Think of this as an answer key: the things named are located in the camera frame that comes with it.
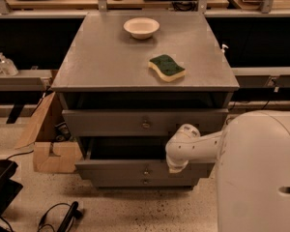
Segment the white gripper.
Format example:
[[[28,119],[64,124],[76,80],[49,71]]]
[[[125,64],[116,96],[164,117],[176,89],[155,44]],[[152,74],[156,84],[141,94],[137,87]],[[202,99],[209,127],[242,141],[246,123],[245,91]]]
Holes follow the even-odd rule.
[[[165,145],[169,173],[177,174],[186,168],[199,137],[200,132],[193,125],[183,124],[177,129]]]

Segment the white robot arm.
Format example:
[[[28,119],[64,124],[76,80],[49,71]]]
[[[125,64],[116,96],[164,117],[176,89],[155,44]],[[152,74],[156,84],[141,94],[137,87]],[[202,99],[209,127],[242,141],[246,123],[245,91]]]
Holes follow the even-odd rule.
[[[216,163],[218,232],[290,232],[290,111],[244,113],[205,136],[184,124],[165,152],[171,173]]]

